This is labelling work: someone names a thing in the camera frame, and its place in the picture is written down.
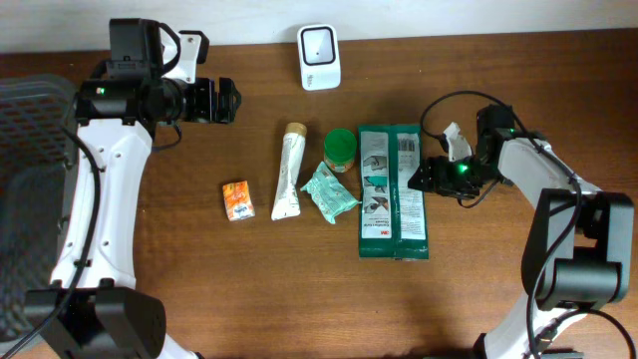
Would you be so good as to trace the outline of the green 3M wipes packet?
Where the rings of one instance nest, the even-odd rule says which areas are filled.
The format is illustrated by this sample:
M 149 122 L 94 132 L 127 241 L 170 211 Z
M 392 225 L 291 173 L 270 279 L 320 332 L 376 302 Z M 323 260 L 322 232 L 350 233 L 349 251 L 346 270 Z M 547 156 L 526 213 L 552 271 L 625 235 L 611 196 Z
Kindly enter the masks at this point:
M 417 125 L 358 128 L 362 208 L 359 256 L 430 258 L 424 194 L 408 187 L 422 159 Z

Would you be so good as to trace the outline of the small orange box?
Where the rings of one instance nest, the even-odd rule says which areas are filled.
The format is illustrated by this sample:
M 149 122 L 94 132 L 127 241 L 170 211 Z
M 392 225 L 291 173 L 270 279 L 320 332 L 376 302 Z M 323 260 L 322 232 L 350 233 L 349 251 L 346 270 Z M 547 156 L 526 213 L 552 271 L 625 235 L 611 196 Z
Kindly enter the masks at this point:
M 222 186 L 226 215 L 230 221 L 244 220 L 255 216 L 255 210 L 246 180 Z

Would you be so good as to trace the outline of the green lid jar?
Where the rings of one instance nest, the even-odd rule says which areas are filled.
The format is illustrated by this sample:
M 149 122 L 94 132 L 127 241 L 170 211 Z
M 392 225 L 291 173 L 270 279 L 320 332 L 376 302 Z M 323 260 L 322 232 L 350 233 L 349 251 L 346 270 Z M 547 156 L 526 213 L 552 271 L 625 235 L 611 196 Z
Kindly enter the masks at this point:
M 347 129 L 334 129 L 324 139 L 324 163 L 334 173 L 348 171 L 354 164 L 356 152 L 357 139 Z

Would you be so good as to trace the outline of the white tube with tan cap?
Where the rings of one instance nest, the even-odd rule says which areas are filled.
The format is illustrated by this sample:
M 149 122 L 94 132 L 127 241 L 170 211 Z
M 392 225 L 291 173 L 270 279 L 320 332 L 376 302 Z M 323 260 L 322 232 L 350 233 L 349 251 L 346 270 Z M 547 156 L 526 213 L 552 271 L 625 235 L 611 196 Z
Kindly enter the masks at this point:
M 289 123 L 283 136 L 279 177 L 271 212 L 272 220 L 300 214 L 296 184 L 305 150 L 307 128 L 300 123 Z

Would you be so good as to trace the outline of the mint green small packet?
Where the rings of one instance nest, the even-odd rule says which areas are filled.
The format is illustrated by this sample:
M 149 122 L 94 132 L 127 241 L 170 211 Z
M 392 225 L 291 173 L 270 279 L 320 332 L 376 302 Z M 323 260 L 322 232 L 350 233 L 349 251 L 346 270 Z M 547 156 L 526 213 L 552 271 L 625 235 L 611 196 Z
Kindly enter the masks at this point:
M 328 166 L 321 162 L 311 179 L 302 188 L 330 223 L 336 223 L 336 217 L 353 209 L 360 202 L 345 189 L 334 176 Z

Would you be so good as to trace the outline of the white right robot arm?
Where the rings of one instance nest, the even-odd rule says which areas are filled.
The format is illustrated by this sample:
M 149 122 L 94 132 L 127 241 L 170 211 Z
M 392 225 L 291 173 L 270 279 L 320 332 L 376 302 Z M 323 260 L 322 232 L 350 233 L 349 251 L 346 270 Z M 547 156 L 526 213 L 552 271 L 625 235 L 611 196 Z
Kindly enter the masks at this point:
M 529 131 L 508 105 L 477 113 L 478 143 L 457 125 L 438 139 L 441 157 L 423 160 L 410 189 L 471 207 L 510 182 L 534 208 L 521 260 L 523 292 L 505 318 L 475 344 L 478 358 L 543 358 L 568 326 L 628 292 L 634 204 L 582 179 Z

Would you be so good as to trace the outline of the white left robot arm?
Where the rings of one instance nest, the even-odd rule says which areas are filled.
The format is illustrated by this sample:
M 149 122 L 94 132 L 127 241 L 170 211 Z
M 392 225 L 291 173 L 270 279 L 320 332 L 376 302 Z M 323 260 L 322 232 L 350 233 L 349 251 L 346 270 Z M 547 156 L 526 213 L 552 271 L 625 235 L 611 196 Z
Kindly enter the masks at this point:
M 208 38 L 142 18 L 109 24 L 111 56 L 71 105 L 77 176 L 63 247 L 44 289 L 26 295 L 33 334 L 62 358 L 187 358 L 162 302 L 136 288 L 139 190 L 160 126 L 232 123 L 232 80 L 200 77 Z

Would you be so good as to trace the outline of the white barcode scanner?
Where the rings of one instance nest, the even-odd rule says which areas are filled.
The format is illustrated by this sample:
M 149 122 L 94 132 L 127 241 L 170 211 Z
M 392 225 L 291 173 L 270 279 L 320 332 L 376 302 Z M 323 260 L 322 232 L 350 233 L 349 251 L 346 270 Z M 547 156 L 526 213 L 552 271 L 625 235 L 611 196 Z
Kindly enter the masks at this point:
M 338 36 L 328 24 L 313 24 L 297 31 L 302 88 L 305 91 L 335 89 L 341 84 Z

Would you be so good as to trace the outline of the grey plastic basket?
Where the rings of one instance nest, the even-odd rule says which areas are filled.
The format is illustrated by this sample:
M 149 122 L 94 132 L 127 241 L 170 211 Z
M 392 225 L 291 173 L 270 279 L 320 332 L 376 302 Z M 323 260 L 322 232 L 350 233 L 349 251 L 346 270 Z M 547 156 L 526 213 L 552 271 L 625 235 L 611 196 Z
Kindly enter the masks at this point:
M 65 201 L 60 131 L 76 87 L 56 75 L 1 81 L 1 351 L 32 330 L 26 293 L 49 285 Z

